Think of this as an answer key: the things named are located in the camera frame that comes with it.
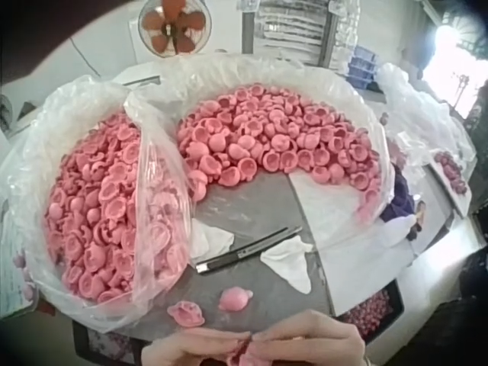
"pile of pink finger cots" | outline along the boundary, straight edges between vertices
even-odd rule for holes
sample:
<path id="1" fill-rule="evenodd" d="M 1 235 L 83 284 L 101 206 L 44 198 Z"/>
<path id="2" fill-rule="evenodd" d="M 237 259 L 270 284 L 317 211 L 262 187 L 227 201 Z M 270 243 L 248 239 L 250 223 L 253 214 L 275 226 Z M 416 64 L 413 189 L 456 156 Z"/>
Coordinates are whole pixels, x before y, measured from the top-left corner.
<path id="1" fill-rule="evenodd" d="M 434 157 L 435 162 L 442 165 L 444 175 L 451 183 L 451 188 L 457 194 L 466 194 L 467 185 L 461 175 L 462 168 L 456 164 L 449 152 L 438 152 Z"/>
<path id="2" fill-rule="evenodd" d="M 180 122 L 178 148 L 191 172 L 195 202 L 207 185 L 233 187 L 267 172 L 300 168 L 321 185 L 348 183 L 364 192 L 380 189 L 379 155 L 368 131 L 343 113 L 285 88 L 255 84 L 204 101 Z"/>
<path id="3" fill-rule="evenodd" d="M 61 161 L 44 231 L 51 259 L 63 268 L 64 285 L 84 299 L 103 303 L 133 289 L 140 141 L 140 131 L 128 116 L 114 114 Z M 171 179 L 162 184 L 157 194 L 170 195 Z M 159 209 L 165 209 L 164 202 Z M 167 273 L 171 265 L 186 266 L 188 260 L 173 243 L 170 223 L 155 217 L 149 222 L 159 250 L 152 257 L 154 275 Z"/>
<path id="4" fill-rule="evenodd" d="M 390 295 L 386 290 L 382 290 L 348 311 L 342 316 L 342 320 L 357 326 L 359 333 L 365 338 L 376 331 L 381 320 L 392 311 Z"/>

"gray table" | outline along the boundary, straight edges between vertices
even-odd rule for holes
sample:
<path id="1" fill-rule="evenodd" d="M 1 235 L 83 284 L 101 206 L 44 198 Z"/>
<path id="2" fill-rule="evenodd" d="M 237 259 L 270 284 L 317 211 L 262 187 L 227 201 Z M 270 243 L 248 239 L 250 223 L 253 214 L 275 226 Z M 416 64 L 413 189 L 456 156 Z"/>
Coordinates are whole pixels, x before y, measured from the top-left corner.
<path id="1" fill-rule="evenodd" d="M 196 218 L 235 233 L 237 247 L 283 226 L 296 225 L 303 227 L 302 240 L 314 243 L 291 183 L 282 174 L 260 172 L 253 182 L 235 189 L 211 187 L 207 198 L 197 207 Z M 257 332 L 305 309 L 330 313 L 326 279 L 316 252 L 307 254 L 307 265 L 312 283 L 310 294 L 296 291 L 258 257 L 206 276 L 188 268 L 166 298 L 156 299 L 157 305 L 150 313 L 118 332 L 146 340 L 172 333 L 176 324 L 166 308 L 179 300 L 198 303 L 204 312 L 205 326 L 232 331 Z M 242 312 L 219 311 L 222 290 L 232 286 L 252 290 L 254 297 Z"/>

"white cloth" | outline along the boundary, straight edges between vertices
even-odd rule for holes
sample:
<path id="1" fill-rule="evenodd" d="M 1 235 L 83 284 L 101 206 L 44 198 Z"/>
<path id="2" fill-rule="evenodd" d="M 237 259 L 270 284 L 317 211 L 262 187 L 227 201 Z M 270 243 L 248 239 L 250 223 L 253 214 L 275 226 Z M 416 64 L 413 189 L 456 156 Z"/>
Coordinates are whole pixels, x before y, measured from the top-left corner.
<path id="1" fill-rule="evenodd" d="M 306 244 L 302 242 L 300 236 L 295 236 L 261 253 L 261 262 L 295 290 L 302 294 L 309 294 L 312 285 L 308 277 L 305 253 L 311 252 L 312 249 L 311 244 Z"/>
<path id="2" fill-rule="evenodd" d="M 197 219 L 191 219 L 190 258 L 193 262 L 200 262 L 228 252 L 233 243 L 234 234 L 218 227 L 208 226 Z"/>

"white plastic sheet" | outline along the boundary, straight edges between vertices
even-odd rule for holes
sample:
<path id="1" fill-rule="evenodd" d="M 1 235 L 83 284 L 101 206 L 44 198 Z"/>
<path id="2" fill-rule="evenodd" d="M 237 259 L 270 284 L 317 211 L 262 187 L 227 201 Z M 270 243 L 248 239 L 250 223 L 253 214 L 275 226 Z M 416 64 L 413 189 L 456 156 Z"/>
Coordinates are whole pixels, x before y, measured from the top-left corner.
<path id="1" fill-rule="evenodd" d="M 47 98 L 42 111 L 32 123 L 18 170 L 9 177 L 11 209 L 22 234 L 31 277 L 57 309 L 99 332 L 127 325 L 146 314 L 152 306 L 152 299 L 168 290 L 188 263 L 185 262 L 172 273 L 171 278 L 166 277 L 163 283 L 154 277 L 153 259 L 156 254 L 149 255 L 151 259 L 145 260 L 148 252 L 154 252 L 154 245 L 148 240 L 152 221 L 144 203 L 150 199 L 149 192 L 154 193 L 154 184 L 160 180 L 157 178 L 161 175 L 171 176 L 178 188 L 175 199 L 181 215 L 178 215 L 179 223 L 173 228 L 173 236 L 178 237 L 186 251 L 185 240 L 189 238 L 191 222 L 190 206 L 181 157 L 162 128 L 167 119 L 154 107 L 141 104 L 135 98 L 127 98 L 129 93 L 130 90 L 121 85 L 95 82 L 89 77 L 58 88 Z M 72 294 L 65 287 L 59 269 L 48 254 L 41 223 L 63 155 L 70 153 L 76 142 L 86 137 L 99 121 L 124 107 L 127 115 L 141 129 L 133 292 L 96 304 Z"/>
<path id="2" fill-rule="evenodd" d="M 387 99 L 388 135 L 396 137 L 409 164 L 428 164 L 438 150 L 449 151 L 460 161 L 474 159 L 476 150 L 461 123 L 450 116 L 446 103 L 415 90 L 408 75 L 390 63 L 378 69 L 375 80 Z"/>
<path id="3" fill-rule="evenodd" d="M 319 186 L 302 172 L 291 175 L 319 248 L 332 245 L 331 238 L 337 233 L 346 234 L 351 226 L 371 223 L 392 198 L 394 172 L 384 129 L 356 90 L 334 72 L 278 59 L 222 54 L 177 56 L 160 65 L 162 84 L 148 85 L 135 93 L 138 98 L 170 113 L 175 122 L 190 113 L 200 101 L 260 82 L 289 88 L 315 102 L 324 101 L 344 112 L 356 127 L 369 131 L 373 149 L 380 153 L 382 171 L 381 197 L 372 210 L 371 221 L 361 223 L 356 217 L 360 194 L 353 188 Z"/>

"tray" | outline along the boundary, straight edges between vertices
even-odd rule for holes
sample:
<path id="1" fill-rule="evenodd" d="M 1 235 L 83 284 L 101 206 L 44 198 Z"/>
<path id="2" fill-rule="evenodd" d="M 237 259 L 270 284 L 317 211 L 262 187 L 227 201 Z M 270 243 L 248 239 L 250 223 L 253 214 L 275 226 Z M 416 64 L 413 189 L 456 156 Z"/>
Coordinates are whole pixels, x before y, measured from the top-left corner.
<path id="1" fill-rule="evenodd" d="M 469 185 L 467 184 L 467 192 L 465 195 L 457 194 L 452 190 L 450 181 L 444 175 L 442 165 L 435 162 L 434 158 L 431 158 L 429 168 L 434 172 L 434 176 L 439 181 L 439 183 L 442 184 L 445 191 L 448 193 L 448 196 L 451 199 L 451 202 L 456 211 L 461 215 L 462 218 L 465 218 L 469 212 L 471 198 L 473 196 Z"/>
<path id="2" fill-rule="evenodd" d="M 388 327 L 395 323 L 395 321 L 405 311 L 402 295 L 400 293 L 397 280 L 391 281 L 381 291 L 386 291 L 388 293 L 388 296 L 390 297 L 389 305 L 391 306 L 393 311 L 381 320 L 380 326 L 373 333 L 370 333 L 363 338 L 366 345 L 373 342 L 378 336 L 380 336 L 385 330 L 387 330 Z"/>

